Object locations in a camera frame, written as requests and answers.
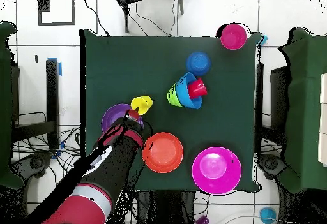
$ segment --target pink cup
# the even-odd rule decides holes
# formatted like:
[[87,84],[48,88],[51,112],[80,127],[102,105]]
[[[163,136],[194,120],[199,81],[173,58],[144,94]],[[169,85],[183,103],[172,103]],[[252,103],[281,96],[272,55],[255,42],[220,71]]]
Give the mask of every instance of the pink cup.
[[208,94],[206,86],[204,86],[204,83],[200,78],[195,82],[188,84],[187,91],[191,99],[199,96],[206,96]]
[[247,32],[238,24],[229,24],[222,30],[220,41],[225,48],[237,50],[247,41]]

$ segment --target blue cup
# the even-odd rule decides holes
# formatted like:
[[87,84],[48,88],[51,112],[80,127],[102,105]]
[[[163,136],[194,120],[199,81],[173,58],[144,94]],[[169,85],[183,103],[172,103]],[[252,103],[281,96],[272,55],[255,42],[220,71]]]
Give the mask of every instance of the blue cup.
[[202,105],[202,97],[199,96],[191,99],[187,89],[187,85],[194,81],[196,81],[196,77],[192,73],[187,72],[176,82],[176,93],[182,106],[199,109]]
[[186,60],[187,71],[195,76],[203,76],[210,69],[211,61],[209,56],[204,52],[193,52]]
[[276,212],[272,208],[265,207],[260,210],[260,218],[264,224],[272,224],[276,219]]

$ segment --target blue bowl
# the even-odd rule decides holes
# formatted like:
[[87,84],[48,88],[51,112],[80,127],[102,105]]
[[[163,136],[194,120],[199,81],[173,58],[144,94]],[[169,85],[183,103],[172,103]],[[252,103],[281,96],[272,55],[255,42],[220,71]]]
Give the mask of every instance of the blue bowl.
[[210,69],[211,61],[209,56],[204,52],[193,52],[186,60],[187,71],[195,76],[203,76]]
[[191,99],[187,90],[187,85],[193,81],[196,81],[196,77],[192,73],[187,72],[176,82],[176,93],[182,106],[199,109],[202,105],[202,97]]

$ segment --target yellow cup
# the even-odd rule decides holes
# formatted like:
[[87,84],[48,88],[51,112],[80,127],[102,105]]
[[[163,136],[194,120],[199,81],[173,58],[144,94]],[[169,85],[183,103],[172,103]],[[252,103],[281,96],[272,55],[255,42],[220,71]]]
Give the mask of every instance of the yellow cup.
[[139,108],[139,114],[143,115],[151,108],[152,104],[152,99],[149,96],[138,96],[132,100],[130,106],[132,110]]

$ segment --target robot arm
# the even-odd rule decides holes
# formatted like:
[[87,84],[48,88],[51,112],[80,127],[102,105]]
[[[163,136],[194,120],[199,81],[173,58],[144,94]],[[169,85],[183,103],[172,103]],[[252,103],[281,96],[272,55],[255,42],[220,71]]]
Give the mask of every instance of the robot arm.
[[[138,114],[133,111],[119,118],[98,139],[93,152],[79,159],[56,189],[29,215],[28,218],[33,219],[30,223],[39,220],[37,224],[105,224],[124,188],[136,152],[143,146],[143,130],[137,119]],[[80,177],[74,187],[71,181],[64,181],[70,172]],[[54,213],[45,217],[46,220],[44,214],[40,220],[40,206],[50,205],[54,200],[58,203],[54,192],[60,188],[67,192],[65,185],[71,189],[69,196],[59,203]]]

